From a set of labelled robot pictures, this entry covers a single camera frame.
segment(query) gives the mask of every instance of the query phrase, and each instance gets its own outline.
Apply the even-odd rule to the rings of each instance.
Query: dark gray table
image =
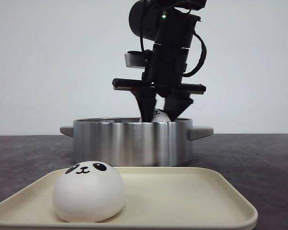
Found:
[[[288,230],[288,134],[218,134],[195,141],[188,166],[221,173],[259,213],[256,230]],[[0,202],[73,164],[66,136],[0,137]]]

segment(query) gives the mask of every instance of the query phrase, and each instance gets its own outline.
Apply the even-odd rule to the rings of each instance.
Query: panda face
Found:
[[[65,174],[87,174],[90,172],[101,171],[104,172],[107,170],[107,166],[103,162],[99,161],[85,161],[79,164],[75,164],[70,167]]]

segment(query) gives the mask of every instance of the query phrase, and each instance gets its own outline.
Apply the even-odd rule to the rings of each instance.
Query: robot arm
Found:
[[[132,32],[140,37],[142,51],[125,54],[126,66],[142,68],[141,80],[114,79],[115,90],[129,90],[135,96],[143,122],[152,120],[156,93],[165,98],[164,111],[174,121],[193,100],[190,94],[203,94],[203,85],[182,84],[183,77],[195,74],[203,65],[206,47],[194,28],[200,17],[190,14],[205,6],[206,0],[140,0],[129,14]],[[183,13],[175,7],[189,9]],[[186,71],[186,61],[192,37],[202,43],[197,66]],[[154,41],[153,50],[144,50],[143,38]]]

